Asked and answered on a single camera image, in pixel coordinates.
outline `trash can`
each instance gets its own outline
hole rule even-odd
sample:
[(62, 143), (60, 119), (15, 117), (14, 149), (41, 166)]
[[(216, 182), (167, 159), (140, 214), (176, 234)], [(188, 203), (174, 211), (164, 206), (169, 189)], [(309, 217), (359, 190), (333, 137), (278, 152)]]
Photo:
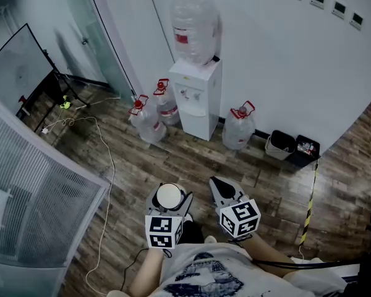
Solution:
[(284, 160), (296, 150), (296, 140), (286, 133), (275, 130), (265, 144), (265, 153), (278, 160)]
[(320, 144), (304, 136), (297, 136), (296, 151), (287, 159), (293, 165), (305, 167), (320, 156)]

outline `glass door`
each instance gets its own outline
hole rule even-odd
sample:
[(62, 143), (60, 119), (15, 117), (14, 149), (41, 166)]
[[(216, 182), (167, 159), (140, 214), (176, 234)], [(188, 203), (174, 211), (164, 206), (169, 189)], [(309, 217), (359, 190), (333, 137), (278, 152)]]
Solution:
[(132, 91), (104, 35), (91, 0), (66, 1), (75, 23), (83, 35), (83, 40), (80, 42), (85, 47), (90, 48), (110, 87), (112, 87), (125, 102), (132, 104)]

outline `person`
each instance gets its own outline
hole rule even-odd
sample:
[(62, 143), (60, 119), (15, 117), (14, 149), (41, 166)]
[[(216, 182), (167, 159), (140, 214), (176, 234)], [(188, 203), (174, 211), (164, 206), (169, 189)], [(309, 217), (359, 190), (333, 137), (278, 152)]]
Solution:
[(112, 291), (108, 296), (332, 297), (345, 289), (346, 282), (329, 269), (292, 270), (253, 264), (253, 259), (294, 263), (256, 233), (241, 242), (242, 249), (217, 243), (212, 236), (203, 241), (200, 227), (192, 221), (184, 222), (183, 230), (171, 258), (164, 259), (160, 249), (149, 249), (127, 294)]

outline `wooden floor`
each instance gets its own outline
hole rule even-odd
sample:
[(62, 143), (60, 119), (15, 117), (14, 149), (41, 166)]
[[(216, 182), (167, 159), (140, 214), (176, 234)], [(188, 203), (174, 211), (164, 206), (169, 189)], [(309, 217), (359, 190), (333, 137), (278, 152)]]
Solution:
[[(89, 102), (113, 97), (102, 88), (87, 87), (80, 95)], [(31, 128), (38, 124), (51, 102), (44, 96), (25, 120)], [(108, 225), (102, 243), (100, 267), (90, 275), (92, 285), (107, 293), (119, 289), (123, 271), (141, 248), (144, 235), (145, 199), (160, 182), (177, 182), (194, 192), (190, 212), (203, 223), (206, 235), (226, 241), (216, 224), (208, 179), (220, 175), (241, 184), (262, 212), (258, 233), (275, 248), (299, 256), (299, 244), (307, 213), (313, 180), (312, 167), (296, 170), (284, 161), (274, 160), (263, 151), (265, 141), (254, 137), (248, 146), (233, 152), (221, 143), (217, 128), (210, 142), (168, 128), (166, 138), (150, 145), (137, 136), (128, 122), (127, 110), (112, 100), (89, 110), (74, 107), (62, 118), (95, 116), (105, 141), (111, 148), (116, 175)], [(57, 120), (59, 108), (45, 124)], [(80, 165), (107, 179), (112, 169), (105, 146), (93, 121), (77, 121), (73, 126), (57, 124), (48, 135), (40, 134)], [(107, 199), (94, 216), (69, 268), (61, 296), (99, 296), (85, 284), (87, 270), (98, 258), (98, 242), (104, 223)], [(371, 213), (371, 104), (353, 126), (320, 159), (312, 218), (303, 248), (305, 258), (351, 259), (368, 251), (371, 234), (365, 231)], [(128, 271), (127, 284), (144, 256)]]

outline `thermostat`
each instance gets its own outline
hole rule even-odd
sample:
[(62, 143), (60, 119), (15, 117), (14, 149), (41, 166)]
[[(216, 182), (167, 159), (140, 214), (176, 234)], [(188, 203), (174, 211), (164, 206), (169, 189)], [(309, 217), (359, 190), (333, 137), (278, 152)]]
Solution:
[(340, 17), (341, 19), (345, 19), (345, 12), (346, 6), (339, 3), (338, 1), (334, 1), (334, 7), (331, 13), (335, 14), (337, 17)]
[(353, 25), (356, 29), (360, 31), (362, 24), (363, 24), (363, 18), (359, 16), (357, 13), (353, 12), (351, 25)]
[(310, 0), (310, 4), (313, 4), (316, 7), (324, 9), (324, 0)]

